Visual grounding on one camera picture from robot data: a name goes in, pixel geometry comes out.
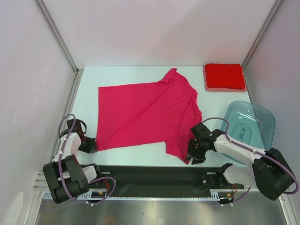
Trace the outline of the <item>magenta pink t shirt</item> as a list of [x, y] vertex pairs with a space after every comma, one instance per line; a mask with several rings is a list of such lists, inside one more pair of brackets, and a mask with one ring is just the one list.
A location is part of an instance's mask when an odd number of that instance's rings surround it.
[[158, 82], [99, 87], [98, 150], [165, 142], [188, 164], [190, 129], [202, 121], [197, 95], [176, 68]]

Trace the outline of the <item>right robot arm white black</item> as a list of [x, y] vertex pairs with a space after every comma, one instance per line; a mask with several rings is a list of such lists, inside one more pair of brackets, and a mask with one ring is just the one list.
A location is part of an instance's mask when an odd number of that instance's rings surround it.
[[231, 184], [241, 184], [256, 188], [270, 200], [289, 194], [288, 188], [294, 184], [297, 193], [300, 185], [281, 152], [275, 148], [264, 150], [244, 144], [227, 132], [219, 129], [210, 131], [203, 123], [191, 128], [193, 138], [189, 141], [187, 158], [192, 164], [203, 163], [206, 152], [212, 150], [230, 156], [244, 166], [227, 163], [219, 168], [216, 182], [221, 188]]

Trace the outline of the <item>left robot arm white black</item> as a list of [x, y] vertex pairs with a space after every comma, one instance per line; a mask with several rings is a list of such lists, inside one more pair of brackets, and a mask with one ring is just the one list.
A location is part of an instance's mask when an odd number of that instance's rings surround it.
[[52, 162], [43, 166], [46, 183], [56, 204], [76, 199], [87, 193], [90, 184], [97, 188], [104, 178], [96, 164], [82, 167], [77, 160], [78, 151], [96, 152], [94, 138], [87, 137], [87, 126], [79, 119], [67, 121], [67, 129], [60, 133], [59, 150]]

